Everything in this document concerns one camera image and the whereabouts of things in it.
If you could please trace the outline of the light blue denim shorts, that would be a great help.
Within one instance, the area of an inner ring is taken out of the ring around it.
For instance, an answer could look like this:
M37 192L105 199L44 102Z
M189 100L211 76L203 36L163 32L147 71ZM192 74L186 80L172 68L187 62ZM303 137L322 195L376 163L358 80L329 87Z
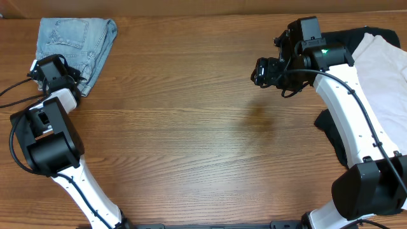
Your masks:
M77 84L86 97L96 84L118 34L114 20L103 18L42 18L36 59L61 54L81 72Z

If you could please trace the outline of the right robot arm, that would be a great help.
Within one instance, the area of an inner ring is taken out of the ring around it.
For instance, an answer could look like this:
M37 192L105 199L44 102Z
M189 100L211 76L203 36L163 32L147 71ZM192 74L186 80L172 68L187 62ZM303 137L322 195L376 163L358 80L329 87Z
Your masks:
M348 169L331 187L332 199L301 219L272 228L357 228L376 215L406 209L406 156L379 124L359 84L351 52L328 43L316 17L291 22L274 40L278 58L260 58L251 80L285 98L306 86L326 103L347 155Z

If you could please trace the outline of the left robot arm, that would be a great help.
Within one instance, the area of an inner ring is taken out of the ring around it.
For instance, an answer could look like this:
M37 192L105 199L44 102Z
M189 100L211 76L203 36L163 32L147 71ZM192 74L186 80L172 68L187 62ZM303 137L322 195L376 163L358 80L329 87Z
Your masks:
M61 54L34 60L27 75L41 81L41 100L10 116L10 153L23 170L50 177L71 196L91 228L133 228L102 191L85 162L85 147L68 114L80 102L80 71Z

